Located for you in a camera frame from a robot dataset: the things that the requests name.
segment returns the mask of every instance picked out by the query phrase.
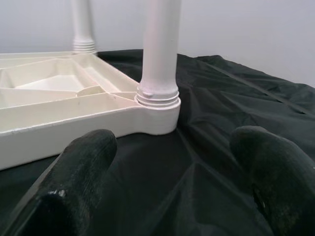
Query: white background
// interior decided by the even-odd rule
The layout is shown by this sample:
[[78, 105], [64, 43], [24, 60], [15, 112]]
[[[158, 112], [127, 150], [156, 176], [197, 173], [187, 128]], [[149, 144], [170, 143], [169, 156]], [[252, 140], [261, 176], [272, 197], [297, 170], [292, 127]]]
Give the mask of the white background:
[[[97, 50], [142, 48], [149, 0], [91, 0]], [[179, 52], [315, 87], [314, 0], [182, 0]], [[69, 51], [70, 0], [1, 0], [0, 53]]]

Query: white plastic shelf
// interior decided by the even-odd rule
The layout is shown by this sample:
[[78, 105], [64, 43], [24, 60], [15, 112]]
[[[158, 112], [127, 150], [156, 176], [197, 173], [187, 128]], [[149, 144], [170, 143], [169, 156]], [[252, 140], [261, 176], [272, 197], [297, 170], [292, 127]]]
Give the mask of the white plastic shelf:
[[95, 129], [119, 137], [176, 127], [180, 100], [139, 104], [139, 84], [94, 54], [0, 54], [0, 68], [0, 170], [59, 154]]

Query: black fabric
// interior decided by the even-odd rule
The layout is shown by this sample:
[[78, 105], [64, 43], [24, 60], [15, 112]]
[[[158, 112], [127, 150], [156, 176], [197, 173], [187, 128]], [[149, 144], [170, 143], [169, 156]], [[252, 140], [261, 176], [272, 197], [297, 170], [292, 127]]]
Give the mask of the black fabric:
[[[104, 52], [99, 56], [140, 81], [142, 51]], [[310, 114], [236, 81], [213, 65]], [[106, 190], [88, 235], [273, 235], [257, 210], [248, 175], [233, 157], [229, 140], [239, 126], [262, 126], [294, 141], [314, 160], [315, 89], [219, 56], [179, 55], [177, 84], [182, 106], [174, 132], [163, 136], [132, 134], [118, 139], [118, 152], [105, 177]], [[49, 161], [34, 162], [25, 168], [43, 166], [43, 162]], [[6, 206], [16, 203], [12, 194], [23, 195], [30, 185], [21, 184], [29, 178], [25, 172], [20, 174], [23, 170], [17, 167], [0, 172], [0, 181], [6, 177], [6, 182], [0, 184], [0, 204], [4, 206], [0, 217], [10, 212]], [[24, 188], [16, 190], [19, 184]]]

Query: wrinkled black cloth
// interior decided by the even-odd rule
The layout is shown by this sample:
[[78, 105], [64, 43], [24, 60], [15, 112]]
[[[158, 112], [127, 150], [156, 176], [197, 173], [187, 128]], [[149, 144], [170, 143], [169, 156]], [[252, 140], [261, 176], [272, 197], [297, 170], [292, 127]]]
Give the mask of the wrinkled black cloth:
[[[141, 50], [98, 55], [140, 81]], [[179, 55], [176, 77], [182, 106], [178, 127], [163, 136], [118, 138], [118, 152], [108, 169], [106, 191], [89, 235], [273, 235], [257, 210], [248, 175], [229, 149], [231, 133], [243, 125], [262, 126], [295, 142], [314, 160], [315, 119], [211, 65], [315, 114], [315, 89], [310, 86], [220, 56]], [[0, 172], [0, 217], [10, 212], [52, 160]]]

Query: white plastic pole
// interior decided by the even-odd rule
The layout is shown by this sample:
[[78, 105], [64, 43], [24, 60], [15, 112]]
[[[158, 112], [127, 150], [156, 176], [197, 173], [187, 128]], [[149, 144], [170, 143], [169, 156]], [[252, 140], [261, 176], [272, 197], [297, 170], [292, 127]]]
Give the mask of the white plastic pole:
[[170, 107], [178, 103], [176, 63], [181, 0], [150, 0], [144, 35], [139, 103]]
[[73, 17], [73, 51], [95, 53], [89, 0], [71, 0]]

